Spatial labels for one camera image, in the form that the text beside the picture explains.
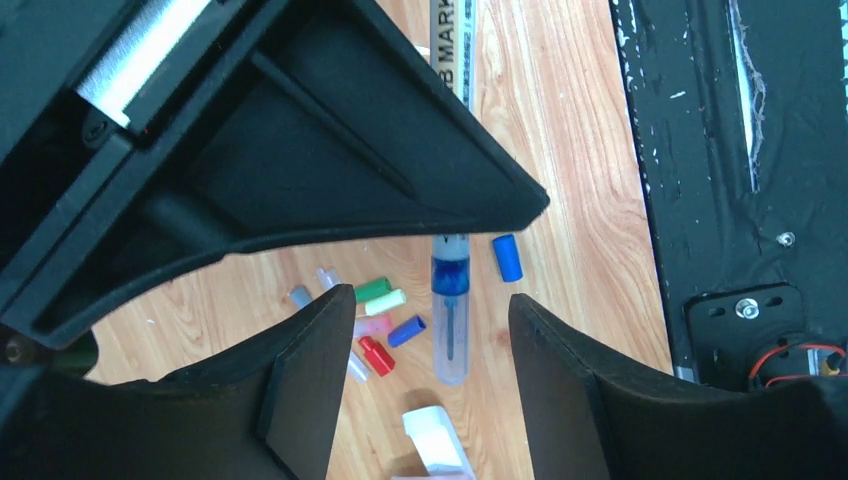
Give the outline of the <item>clear translucent pen cap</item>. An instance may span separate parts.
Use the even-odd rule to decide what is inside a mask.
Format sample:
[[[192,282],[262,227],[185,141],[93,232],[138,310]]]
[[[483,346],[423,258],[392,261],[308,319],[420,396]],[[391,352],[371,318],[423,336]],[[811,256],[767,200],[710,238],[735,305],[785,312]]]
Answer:
[[[351,350],[349,352],[348,362],[347,362],[347,372],[355,379],[358,383],[366,382],[370,377],[370,371],[365,363],[359,358],[359,356]]]

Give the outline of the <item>pale green pen cap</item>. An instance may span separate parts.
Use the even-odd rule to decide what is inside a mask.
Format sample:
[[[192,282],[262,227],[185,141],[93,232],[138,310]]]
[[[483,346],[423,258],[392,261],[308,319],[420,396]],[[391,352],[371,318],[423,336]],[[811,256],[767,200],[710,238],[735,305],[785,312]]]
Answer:
[[[388,312],[407,302],[407,297],[402,289],[392,290],[384,295],[368,300],[363,304],[366,316],[376,316]]]

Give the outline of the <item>purple pen cap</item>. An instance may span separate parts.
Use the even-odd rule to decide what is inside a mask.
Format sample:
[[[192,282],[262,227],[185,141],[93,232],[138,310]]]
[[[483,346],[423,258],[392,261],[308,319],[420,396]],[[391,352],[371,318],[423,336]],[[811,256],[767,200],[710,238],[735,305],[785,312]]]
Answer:
[[[420,315],[413,315],[398,324],[387,336],[390,347],[397,348],[427,329],[426,321]]]

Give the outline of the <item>white clothes rack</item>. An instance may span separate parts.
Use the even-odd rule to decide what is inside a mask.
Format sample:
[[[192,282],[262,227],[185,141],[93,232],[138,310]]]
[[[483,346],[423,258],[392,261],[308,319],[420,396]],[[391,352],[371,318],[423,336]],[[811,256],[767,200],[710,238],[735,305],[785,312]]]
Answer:
[[[408,411],[402,415],[402,422],[427,474],[393,475],[392,480],[477,478],[455,427],[442,406]]]

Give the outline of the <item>blue pen cap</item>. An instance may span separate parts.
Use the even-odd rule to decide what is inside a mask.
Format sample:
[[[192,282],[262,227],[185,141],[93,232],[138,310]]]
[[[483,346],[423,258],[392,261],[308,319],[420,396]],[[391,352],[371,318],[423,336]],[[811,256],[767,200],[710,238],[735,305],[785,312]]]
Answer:
[[[492,247],[501,279],[506,283],[521,280],[523,269],[516,237],[513,234],[495,237],[492,240]]]

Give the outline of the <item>grey pen cap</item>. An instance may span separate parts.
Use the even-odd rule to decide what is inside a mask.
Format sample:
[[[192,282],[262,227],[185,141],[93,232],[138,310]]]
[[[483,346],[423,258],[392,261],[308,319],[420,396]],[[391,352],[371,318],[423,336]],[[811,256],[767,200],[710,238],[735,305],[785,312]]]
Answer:
[[[313,301],[311,293],[304,285],[298,285],[293,288],[288,293],[288,297],[297,310],[306,307]]]

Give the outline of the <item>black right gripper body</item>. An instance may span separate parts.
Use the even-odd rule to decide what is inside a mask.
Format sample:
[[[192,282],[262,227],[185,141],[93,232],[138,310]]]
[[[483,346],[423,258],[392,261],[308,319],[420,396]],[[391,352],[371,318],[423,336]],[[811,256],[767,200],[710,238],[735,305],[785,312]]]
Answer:
[[[373,1],[5,1],[1,331],[230,254],[521,230],[548,196]]]

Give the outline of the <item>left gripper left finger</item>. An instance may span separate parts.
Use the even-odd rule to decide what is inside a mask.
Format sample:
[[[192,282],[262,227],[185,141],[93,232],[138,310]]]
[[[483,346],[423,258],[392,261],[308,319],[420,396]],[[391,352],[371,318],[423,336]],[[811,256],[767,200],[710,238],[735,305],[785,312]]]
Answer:
[[[340,284],[162,379],[103,385],[1,370],[5,479],[322,479],[356,302]]]

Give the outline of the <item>pink translucent pen cap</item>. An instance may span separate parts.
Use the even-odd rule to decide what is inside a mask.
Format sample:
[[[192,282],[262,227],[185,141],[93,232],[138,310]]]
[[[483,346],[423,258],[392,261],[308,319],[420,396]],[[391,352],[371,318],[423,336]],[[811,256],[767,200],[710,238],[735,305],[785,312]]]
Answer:
[[[353,338],[387,335],[392,329],[393,322],[388,314],[357,318],[354,322]]]

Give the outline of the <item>red pen cap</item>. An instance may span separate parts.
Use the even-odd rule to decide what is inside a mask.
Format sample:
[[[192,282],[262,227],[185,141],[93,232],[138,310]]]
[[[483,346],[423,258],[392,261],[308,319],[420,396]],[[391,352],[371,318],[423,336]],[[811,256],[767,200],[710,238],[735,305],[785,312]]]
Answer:
[[[380,377],[384,377],[394,370],[396,362],[381,343],[371,336],[363,336],[358,339],[358,344],[362,348],[367,362]]]

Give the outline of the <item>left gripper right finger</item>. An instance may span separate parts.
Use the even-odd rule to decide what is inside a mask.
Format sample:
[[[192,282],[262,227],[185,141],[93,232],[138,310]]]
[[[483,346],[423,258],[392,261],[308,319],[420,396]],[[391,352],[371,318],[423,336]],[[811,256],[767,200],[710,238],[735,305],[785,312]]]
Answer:
[[[676,378],[512,296],[511,349],[539,479],[843,479],[847,382],[752,393]]]

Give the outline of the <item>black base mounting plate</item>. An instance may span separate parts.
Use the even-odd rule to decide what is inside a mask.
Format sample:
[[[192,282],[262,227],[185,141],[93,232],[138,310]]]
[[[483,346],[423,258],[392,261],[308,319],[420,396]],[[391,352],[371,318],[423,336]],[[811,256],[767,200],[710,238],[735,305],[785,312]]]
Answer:
[[[847,349],[847,5],[613,1],[672,365],[730,391]]]

